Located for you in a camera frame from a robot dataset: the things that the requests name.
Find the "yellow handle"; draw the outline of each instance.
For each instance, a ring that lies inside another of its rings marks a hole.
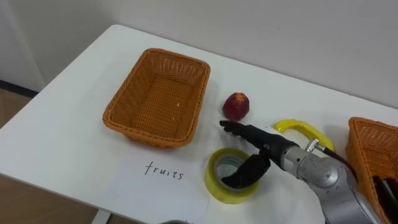
[[[287,129],[294,129],[305,135],[308,139],[318,139],[322,146],[336,152],[331,140],[307,122],[298,121],[296,119],[286,119],[276,123],[274,129],[280,133],[284,133]]]

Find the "tape roll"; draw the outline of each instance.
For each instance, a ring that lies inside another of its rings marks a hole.
[[[239,149],[224,148],[211,155],[205,171],[205,185],[212,196],[225,204],[238,204],[245,201],[256,191],[259,182],[255,182],[244,189],[232,189],[225,185],[218,175],[218,168],[221,165],[231,165],[238,168],[249,158],[245,152]]]

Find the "white wall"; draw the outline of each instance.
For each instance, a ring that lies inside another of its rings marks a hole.
[[[12,0],[12,6],[47,81],[109,25],[124,24],[398,108],[396,0]]]
[[[40,91],[45,82],[19,33],[6,1],[0,0],[0,80]]]

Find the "basket rim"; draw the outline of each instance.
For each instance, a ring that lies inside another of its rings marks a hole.
[[[199,63],[203,66],[204,68],[204,80],[201,81],[201,87],[200,87],[200,95],[203,95],[203,97],[199,100],[197,100],[196,104],[195,104],[195,110],[194,110],[194,114],[191,118],[191,122],[190,122],[190,128],[187,131],[187,133],[182,137],[182,138],[165,138],[165,137],[160,137],[158,135],[155,134],[151,134],[149,132],[146,131],[142,131],[140,129],[135,129],[135,128],[130,128],[128,126],[119,124],[115,121],[113,121],[111,119],[111,114],[116,106],[116,102],[119,101],[120,97],[123,95],[123,93],[126,91],[126,87],[128,86],[128,84],[130,84],[131,82],[131,78],[133,77],[132,74],[136,72],[136,70],[141,66],[142,62],[149,56],[149,54],[151,52],[162,52],[162,53],[166,53],[169,55],[174,55],[177,57],[182,57],[182,58],[187,58],[191,61],[194,61],[195,63]],[[203,100],[204,100],[204,94],[206,91],[206,85],[210,76],[210,71],[211,68],[209,66],[208,63],[193,58],[193,57],[189,57],[186,55],[182,55],[182,54],[178,54],[175,52],[171,52],[168,50],[164,50],[164,49],[159,49],[159,48],[149,48],[146,49],[141,56],[139,57],[138,61],[136,62],[136,64],[133,66],[132,70],[129,72],[129,74],[127,75],[127,77],[124,79],[122,85],[118,88],[117,92],[115,93],[115,95],[112,97],[111,101],[108,103],[104,113],[103,113],[103,123],[110,129],[113,129],[117,132],[118,129],[124,129],[126,131],[129,131],[131,134],[135,134],[135,135],[139,135],[139,136],[145,136],[147,138],[151,138],[151,139],[158,139],[158,140],[162,140],[162,141],[167,141],[167,142],[174,142],[174,143],[180,143],[180,144],[184,144],[185,142],[191,140],[191,135],[193,134],[193,132],[195,131],[195,127],[198,121],[198,116],[200,113],[200,108],[203,104]]]
[[[390,124],[385,124],[382,123],[380,121],[373,121],[371,119],[366,119],[366,118],[361,118],[361,117],[352,117],[349,119],[349,127],[350,127],[350,136],[353,135],[352,137],[354,137],[355,142],[354,144],[358,144],[358,148],[357,147],[353,147],[352,150],[353,152],[356,153],[356,156],[359,157],[359,159],[361,160],[361,162],[363,162],[363,170],[365,171],[365,178],[368,179],[368,181],[370,181],[370,184],[368,183],[362,183],[362,185],[364,186],[365,189],[369,189],[371,191],[370,195],[365,195],[365,197],[369,197],[371,198],[372,201],[376,202],[376,204],[374,204],[373,202],[369,202],[371,203],[372,206],[376,207],[375,210],[378,213],[378,215],[381,216],[381,218],[383,219],[384,222],[388,222],[390,223],[390,219],[387,217],[384,209],[381,207],[380,203],[379,203],[379,197],[377,195],[376,192],[376,188],[374,186],[374,183],[372,181],[373,179],[373,175],[370,171],[369,168],[369,163],[367,160],[367,156],[365,155],[365,152],[361,149],[363,149],[363,144],[362,142],[359,140],[359,133],[358,133],[358,127],[357,124],[358,123],[365,123],[365,124],[370,124],[370,125],[378,125],[378,126],[382,126],[385,129],[391,129],[394,131],[398,131],[398,128],[395,126],[392,126]]]

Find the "red fruit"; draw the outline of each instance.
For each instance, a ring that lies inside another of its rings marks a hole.
[[[249,98],[243,93],[234,93],[226,99],[223,113],[230,121],[240,121],[249,112]]]

